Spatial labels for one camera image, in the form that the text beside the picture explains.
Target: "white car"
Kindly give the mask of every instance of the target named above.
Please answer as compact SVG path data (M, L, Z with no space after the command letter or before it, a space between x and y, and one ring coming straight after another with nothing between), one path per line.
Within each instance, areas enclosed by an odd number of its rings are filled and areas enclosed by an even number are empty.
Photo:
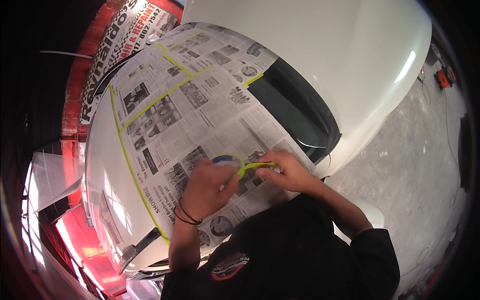
M345 166L377 134L417 78L432 33L415 0L195 0L187 1L182 17L183 24L192 22L236 31L280 57L249 91L298 142L320 178ZM111 105L100 101L90 125L89 208L115 269L152 278L168 269L168 246L132 180Z

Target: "car hood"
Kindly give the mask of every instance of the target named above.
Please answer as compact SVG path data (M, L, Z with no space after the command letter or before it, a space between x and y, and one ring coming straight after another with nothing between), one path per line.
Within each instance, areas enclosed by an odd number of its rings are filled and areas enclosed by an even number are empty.
M229 28L275 52L315 88L341 133L384 119L402 101L432 34L415 0L187 0L182 23L190 22Z
M103 94L90 124L85 154L87 199L98 238L115 270L123 252L137 245L155 224L132 180L120 144L108 89ZM102 201L108 207L102 208ZM138 271L168 257L168 246L156 239L127 267Z

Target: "yellow masking tape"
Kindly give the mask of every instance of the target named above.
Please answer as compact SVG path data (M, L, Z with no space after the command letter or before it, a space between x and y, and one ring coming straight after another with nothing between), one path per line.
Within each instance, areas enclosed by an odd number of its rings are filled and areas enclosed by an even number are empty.
M155 101L153 101L152 103L150 103L150 105L148 105L147 107L145 107L144 109L142 109L138 114L136 114L132 119L130 119L130 121L128 121L122 128L120 128L120 131L123 131L128 125L132 124L133 121L135 121L139 116L141 116L144 112L146 112L149 108L151 108L153 106L153 104L157 103L161 98L165 97L166 95L170 94L174 89L177 89L179 86L181 86L182 84L185 84L187 83L188 81L190 81L192 78L194 78L195 76L197 76L198 74L201 74L203 72L205 72L206 70L212 68L213 65L211 66L208 66L206 67L205 69L201 70L200 72L198 73L195 73L191 78L188 78L184 81L182 81L181 83L177 84L176 86L174 86L173 88L169 89L168 91L166 91L164 94L162 94L160 97L158 97Z
M245 81L245 83L243 84L243 86L248 86L249 84L251 84L252 82L254 82L255 80L259 79L260 77L262 77L264 74L263 73L260 73L260 74L257 74L255 77L253 77L252 79L249 79L247 81Z
M189 36L187 39L185 39L185 40L183 40L183 41L181 41L181 42L178 42L177 44L175 44L175 45L171 46L171 47L170 47L170 48L168 48L168 49L169 49L169 50L172 50L172 49L173 49L173 48L175 48L177 45L179 45L179 44L181 44L181 43L184 43L184 42L188 41L189 39L191 39L191 38L192 38L192 37L194 37L194 36L197 36L197 35L199 35L199 34L202 32L202 30L203 30L203 28L202 28L202 29L200 29L200 31L199 31L199 32L197 32L196 34L194 34L194 35L192 35L192 36Z
M164 46L162 46L161 44L159 44L159 43L157 43L157 42L155 42L154 44L157 45L157 46L159 46L159 47L162 48L163 50L168 50L167 48L165 48Z
M188 78L192 78L192 73L190 73L187 69L185 69L181 64L179 64L176 60L171 58L167 53L162 52L162 55L165 56L167 60L169 60L171 63L176 65L180 70L182 70L185 74L187 74Z
M122 85L118 88L118 90L114 93L114 95L118 94L118 92L119 92L121 89L123 89L123 87L124 87L127 83L130 82L130 80L132 80L135 76L137 76L138 74L140 74L140 73L141 73L143 70L145 70L148 66L150 66L150 64L147 64L146 66L144 66L143 69L140 69L140 71L138 71L138 72L135 73L132 77L130 77L127 81L125 81L125 83L122 84Z
M155 217L153 216L153 213L152 211L150 210L150 207L148 205L148 202L147 200L145 199L145 196L142 192L142 189L140 188L140 185L138 184L138 181L137 181L137 178L135 177L135 173L133 172L133 168L132 168L132 165L130 164L130 160L128 159L128 155L127 155L127 150L125 149L125 146L123 145L123 140L122 140L122 137L121 137L121 130L119 129L119 124L118 124L118 120L117 120L117 114L115 113L115 105L114 105L114 102L113 102L113 97L114 97L114 94L113 94L113 88L112 88L112 84L108 84L108 88L110 89L110 99L112 101L112 109L113 109L113 116L115 118L115 125L117 126L117 131L118 131L118 134L119 134L119 138L120 138L120 144L121 144L121 148L123 150L123 155L125 156L125 160L127 161L127 165L128 165L128 169L130 170L130 174L132 175L132 178L133 178L133 182L135 182L135 186L137 187L137 191L138 193L140 194L140 197L142 198L142 201L150 215L150 217L152 218L153 220L153 223L155 224L155 226L158 228L158 230L160 230L160 233L162 234L162 238L163 240L165 241L165 243L167 244L167 246L170 247L170 241L167 239L167 236L165 235L165 233L163 232L162 228L160 227L160 225L157 223L157 221L155 220Z

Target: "black shirt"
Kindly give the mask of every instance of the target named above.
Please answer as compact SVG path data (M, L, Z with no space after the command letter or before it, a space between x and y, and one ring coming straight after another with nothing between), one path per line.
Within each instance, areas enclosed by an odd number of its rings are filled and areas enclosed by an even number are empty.
M388 231L350 246L305 195L240 223L196 271L165 276L169 299L390 299L400 271Z

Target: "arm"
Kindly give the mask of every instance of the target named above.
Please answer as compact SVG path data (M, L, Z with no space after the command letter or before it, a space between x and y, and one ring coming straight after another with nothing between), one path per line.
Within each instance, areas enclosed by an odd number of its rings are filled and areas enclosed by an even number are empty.
M230 177L225 188L220 192L222 183ZM228 199L237 190L237 170L230 166L213 164L209 159L202 159L192 172L185 192L180 199L185 211L195 220L213 214L225 206ZM172 272L181 269L196 270L200 263L200 239L196 225L185 215L180 206L175 209L173 234L168 250L168 262Z
M359 233L373 228L356 205L311 175L293 154L285 150L268 151L259 159L259 162L270 161L280 166L281 173L261 168L257 170L257 176L267 178L285 190L301 192L315 199L351 240Z

